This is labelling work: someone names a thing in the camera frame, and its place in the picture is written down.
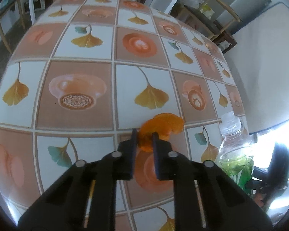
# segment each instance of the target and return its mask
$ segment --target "patterned tablecloth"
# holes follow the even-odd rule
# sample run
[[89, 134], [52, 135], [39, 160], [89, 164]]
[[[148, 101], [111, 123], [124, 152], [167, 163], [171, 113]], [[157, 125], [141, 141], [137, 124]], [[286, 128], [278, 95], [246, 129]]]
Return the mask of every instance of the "patterned tablecloth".
[[[220, 49], [130, 0], [57, 0], [22, 38], [0, 86], [0, 191], [16, 220], [77, 159], [100, 160], [153, 116], [181, 116], [173, 148], [201, 162], [218, 120], [244, 109]], [[137, 151], [118, 182], [117, 230], [158, 231], [174, 218], [173, 184]]]

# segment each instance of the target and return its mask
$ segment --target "orange bowl print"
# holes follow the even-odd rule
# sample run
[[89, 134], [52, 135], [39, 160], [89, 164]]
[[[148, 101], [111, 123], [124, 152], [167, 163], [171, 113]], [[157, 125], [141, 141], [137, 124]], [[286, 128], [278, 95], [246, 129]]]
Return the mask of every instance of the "orange bowl print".
[[241, 106], [242, 102], [241, 102], [240, 95], [238, 93], [231, 92], [230, 93], [230, 99], [237, 107]]
[[192, 80], [187, 80], [183, 83], [182, 95], [187, 99], [190, 105], [198, 110], [204, 110], [206, 107], [206, 101], [201, 91], [201, 86]]
[[142, 3], [126, 0], [123, 4], [129, 8], [143, 9], [145, 6]]
[[126, 50], [136, 56], [151, 57], [157, 53], [157, 47], [154, 41], [142, 34], [127, 34], [123, 37], [122, 41]]
[[92, 108], [106, 92], [105, 82], [94, 75], [67, 74], [53, 78], [48, 85], [59, 105], [70, 110]]
[[101, 18], [107, 18], [107, 17], [113, 16], [113, 13], [106, 9], [84, 9], [81, 12], [87, 17], [97, 16]]
[[161, 21], [158, 26], [160, 26], [163, 30], [165, 30], [167, 33], [177, 36], [178, 35], [178, 31], [176, 30], [176, 28], [174, 27], [174, 25], [165, 22], [165, 21]]
[[43, 45], [50, 40], [53, 32], [48, 30], [36, 30], [28, 35], [28, 42]]
[[25, 181], [25, 171], [22, 160], [12, 156], [6, 151], [5, 146], [0, 144], [0, 174], [21, 188]]
[[140, 150], [135, 162], [135, 180], [148, 192], [161, 193], [173, 186], [172, 181], [160, 181], [154, 170], [153, 153]]
[[190, 102], [190, 105], [198, 110], [204, 110], [206, 107], [206, 101], [204, 100], [204, 97], [199, 91], [191, 90], [187, 95], [188, 101]]

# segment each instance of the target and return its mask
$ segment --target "wooden chair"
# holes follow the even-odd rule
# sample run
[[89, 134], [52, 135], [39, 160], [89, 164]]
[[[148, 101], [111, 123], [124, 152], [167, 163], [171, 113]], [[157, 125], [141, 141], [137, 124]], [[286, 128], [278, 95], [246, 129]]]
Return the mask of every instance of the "wooden chair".
[[204, 14], [200, 12], [200, 10], [207, 4], [208, 1], [209, 0], [205, 0], [198, 9], [184, 5], [177, 18], [180, 18], [180, 16], [182, 16], [184, 13], [188, 13], [199, 26], [203, 27], [209, 33], [208, 38], [213, 41], [216, 37], [223, 33], [233, 22], [240, 22], [241, 19], [229, 5], [222, 2], [221, 0], [215, 0], [233, 16], [233, 19], [225, 26], [223, 26], [222, 29], [219, 30], [212, 21], [210, 21]]

